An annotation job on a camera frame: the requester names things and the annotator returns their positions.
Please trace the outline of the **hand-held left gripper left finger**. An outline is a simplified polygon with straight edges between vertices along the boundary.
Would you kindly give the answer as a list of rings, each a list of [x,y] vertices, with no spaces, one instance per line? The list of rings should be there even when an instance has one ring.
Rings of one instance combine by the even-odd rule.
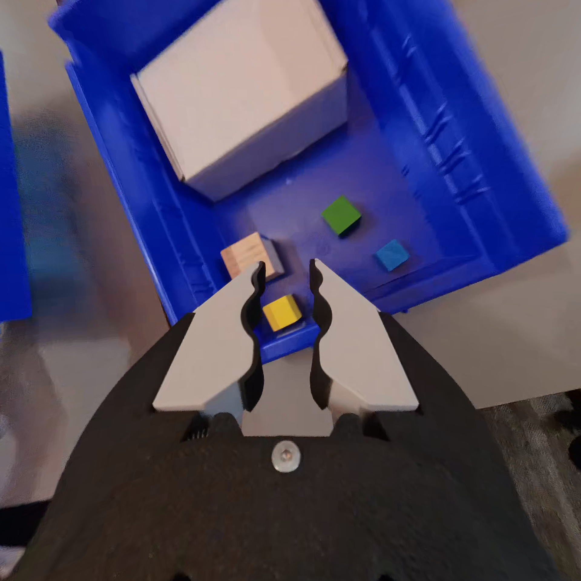
[[[252,411],[264,389],[260,344],[265,263],[252,263],[193,312],[153,401],[156,411],[206,417]]]

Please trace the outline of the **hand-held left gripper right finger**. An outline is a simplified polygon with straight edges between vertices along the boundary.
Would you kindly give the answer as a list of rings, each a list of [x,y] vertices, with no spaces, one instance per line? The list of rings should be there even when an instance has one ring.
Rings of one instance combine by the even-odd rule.
[[[317,406],[333,417],[417,410],[417,395],[379,309],[320,259],[310,260],[309,273],[320,329],[310,371]]]

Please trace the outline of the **yellow cube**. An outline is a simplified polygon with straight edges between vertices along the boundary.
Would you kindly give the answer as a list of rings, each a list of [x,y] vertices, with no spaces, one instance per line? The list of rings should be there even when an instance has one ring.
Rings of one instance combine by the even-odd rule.
[[[273,332],[279,332],[299,322],[303,315],[292,294],[263,306],[263,314]]]

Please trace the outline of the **blue plastic bin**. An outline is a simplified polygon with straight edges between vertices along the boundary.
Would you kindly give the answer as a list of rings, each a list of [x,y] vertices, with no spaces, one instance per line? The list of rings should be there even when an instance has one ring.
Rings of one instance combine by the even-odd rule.
[[[181,184],[131,86],[214,1],[68,1],[49,26],[70,51],[71,84],[152,275],[169,324],[223,287],[221,250],[258,231],[302,319],[256,334],[264,363],[313,345],[309,261],[320,258],[396,314],[498,275],[568,239],[490,76],[448,1],[321,1],[350,64],[347,125],[212,204]],[[336,236],[321,212],[344,195],[359,226]],[[374,252],[410,259],[386,271]]]
[[[1,323],[32,314],[16,157],[1,56]]]

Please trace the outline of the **brown cardboard box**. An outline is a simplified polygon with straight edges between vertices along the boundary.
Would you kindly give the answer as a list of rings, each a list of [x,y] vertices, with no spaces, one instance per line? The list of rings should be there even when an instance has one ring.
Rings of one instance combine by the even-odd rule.
[[[131,81],[178,179],[216,203],[346,124],[347,64],[318,1],[221,1]]]

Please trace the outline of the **blue cube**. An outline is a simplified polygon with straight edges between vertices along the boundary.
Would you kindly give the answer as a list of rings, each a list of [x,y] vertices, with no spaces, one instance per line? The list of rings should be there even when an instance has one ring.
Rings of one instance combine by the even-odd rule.
[[[388,272],[393,272],[410,259],[407,249],[396,239],[374,252],[376,261]]]

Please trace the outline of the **plain wooden cube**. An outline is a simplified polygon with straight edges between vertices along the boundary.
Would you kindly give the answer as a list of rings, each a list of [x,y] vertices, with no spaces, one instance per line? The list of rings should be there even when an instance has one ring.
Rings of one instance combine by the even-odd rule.
[[[285,274],[285,268],[274,243],[259,232],[254,232],[223,249],[221,256],[231,279],[259,261],[265,263],[267,282]]]

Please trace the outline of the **green cube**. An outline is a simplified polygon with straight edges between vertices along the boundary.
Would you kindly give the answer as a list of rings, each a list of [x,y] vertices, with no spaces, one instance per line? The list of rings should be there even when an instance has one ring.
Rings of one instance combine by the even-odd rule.
[[[321,212],[321,218],[339,238],[345,238],[359,226],[361,213],[344,195]]]

